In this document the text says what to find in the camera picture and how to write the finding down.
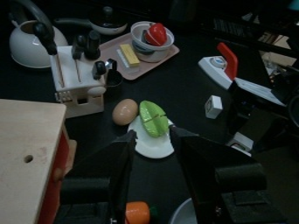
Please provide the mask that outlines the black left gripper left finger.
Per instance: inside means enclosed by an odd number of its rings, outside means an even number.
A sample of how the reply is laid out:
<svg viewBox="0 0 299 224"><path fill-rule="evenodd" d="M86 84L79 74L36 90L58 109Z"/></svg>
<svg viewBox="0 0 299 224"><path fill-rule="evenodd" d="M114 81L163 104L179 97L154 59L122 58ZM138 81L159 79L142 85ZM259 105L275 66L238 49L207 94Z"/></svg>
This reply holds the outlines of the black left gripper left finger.
<svg viewBox="0 0 299 224"><path fill-rule="evenodd" d="M126 224L135 147L130 130L74 165L62 182L54 224Z"/></svg>

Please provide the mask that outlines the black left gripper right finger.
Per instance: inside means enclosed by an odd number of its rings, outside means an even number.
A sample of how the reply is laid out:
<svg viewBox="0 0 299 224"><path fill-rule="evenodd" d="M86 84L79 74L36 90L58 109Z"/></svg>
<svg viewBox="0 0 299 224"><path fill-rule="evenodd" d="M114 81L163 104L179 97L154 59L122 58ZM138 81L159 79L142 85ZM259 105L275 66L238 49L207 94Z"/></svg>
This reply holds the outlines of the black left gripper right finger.
<svg viewBox="0 0 299 224"><path fill-rule="evenodd" d="M199 224L285 224L262 164L186 129L170 128Z"/></svg>

